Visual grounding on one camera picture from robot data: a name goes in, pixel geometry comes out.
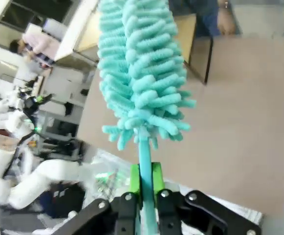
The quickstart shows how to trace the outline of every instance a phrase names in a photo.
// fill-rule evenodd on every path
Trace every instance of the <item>blue jeans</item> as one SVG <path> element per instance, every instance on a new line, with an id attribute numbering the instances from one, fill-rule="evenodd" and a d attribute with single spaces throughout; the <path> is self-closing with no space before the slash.
<path id="1" fill-rule="evenodd" d="M 236 25 L 235 34 L 241 34 L 238 22 L 232 11 L 232 8 L 230 7 L 229 10 L 233 16 L 234 23 Z M 208 36 L 216 37 L 220 35 L 221 32 L 218 29 L 218 9 L 208 15 L 203 15 L 203 16 L 197 15 L 196 31 L 195 31 L 196 38 L 208 37 Z"/>

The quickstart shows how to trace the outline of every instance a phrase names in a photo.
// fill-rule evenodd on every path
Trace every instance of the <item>desk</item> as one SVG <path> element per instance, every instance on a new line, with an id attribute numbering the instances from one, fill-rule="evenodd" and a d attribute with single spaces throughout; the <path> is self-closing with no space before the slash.
<path id="1" fill-rule="evenodd" d="M 262 66 L 263 61 L 269 66 Z M 118 151 L 102 132 L 102 125 L 118 120 L 106 108 L 99 81 L 97 72 L 78 138 L 135 164 L 138 151 L 133 141 Z M 158 141 L 152 158 L 161 162 L 164 176 L 266 214 L 281 214 L 284 38 L 216 39 L 208 86 L 189 77 L 183 90 L 192 91 L 197 100 L 196 109 L 182 110 L 193 131 L 184 133 L 181 142 Z"/>
<path id="2" fill-rule="evenodd" d="M 100 35 L 99 19 L 100 13 L 95 10 L 97 1 L 84 1 L 80 4 L 79 9 L 75 13 L 67 34 L 64 37 L 59 51 L 56 55 L 56 60 L 64 58 L 67 55 L 73 55 L 76 58 L 83 59 L 90 64 L 95 64 L 99 58 L 97 56 L 98 40 Z M 196 27 L 196 15 L 178 16 L 175 17 L 175 23 L 178 28 L 176 39 L 179 41 L 184 57 L 184 63 L 188 70 L 194 74 L 198 74 L 196 69 L 191 64 L 191 54 L 193 53 L 193 40 Z M 207 66 L 204 67 L 203 82 L 207 83 L 210 61 L 212 52 L 212 39 L 210 47 L 207 51 L 209 54 Z"/>
<path id="3" fill-rule="evenodd" d="M 47 83 L 47 80 L 50 76 L 51 69 L 44 70 L 38 75 L 38 81 L 33 86 L 32 95 L 33 96 L 39 96 L 43 95 L 45 91 L 45 85 Z"/>
<path id="4" fill-rule="evenodd" d="M 80 42 L 76 47 L 76 52 L 80 54 L 85 54 L 91 60 L 98 60 L 97 57 L 97 44 L 99 40 L 100 30 L 99 30 L 99 12 L 93 12 L 88 19 L 88 22 L 85 26 L 84 33 L 81 36 Z M 179 45 L 182 50 L 182 55 L 184 57 L 184 64 L 187 69 L 199 77 L 203 77 L 203 83 L 207 83 L 208 74 L 211 62 L 211 53 L 213 46 L 213 39 L 210 38 L 210 46 L 207 49 L 208 59 L 206 61 L 207 66 L 203 69 L 205 71 L 204 75 L 199 74 L 195 65 L 191 63 L 191 55 L 193 52 L 193 41 L 195 39 L 195 28 L 196 28 L 196 15 L 187 15 L 187 16 L 177 16 L 175 17 L 175 23 L 178 29 L 178 35 L 175 39 L 179 42 Z"/>

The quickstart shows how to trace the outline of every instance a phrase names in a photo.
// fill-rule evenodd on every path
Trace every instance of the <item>screw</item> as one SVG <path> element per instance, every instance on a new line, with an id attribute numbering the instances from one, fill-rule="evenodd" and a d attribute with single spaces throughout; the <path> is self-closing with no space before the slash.
<path id="1" fill-rule="evenodd" d="M 169 196 L 169 192 L 164 190 L 164 191 L 162 191 L 161 196 L 162 197 L 168 197 Z"/>
<path id="2" fill-rule="evenodd" d="M 125 199 L 126 199 L 127 201 L 130 201 L 130 200 L 132 199 L 132 195 L 131 195 L 130 193 L 127 194 L 126 197 L 125 197 Z"/>
<path id="3" fill-rule="evenodd" d="M 249 230 L 246 235 L 256 235 L 254 230 Z"/>
<path id="4" fill-rule="evenodd" d="M 98 208 L 99 208 L 99 209 L 104 208 L 105 205 L 106 205 L 106 204 L 105 204 L 104 202 L 101 202 L 100 204 L 98 204 Z"/>
<path id="5" fill-rule="evenodd" d="M 195 201 L 195 200 L 197 199 L 196 194 L 195 194 L 195 193 L 191 193 L 191 194 L 189 195 L 189 199 L 190 199 L 191 201 Z"/>

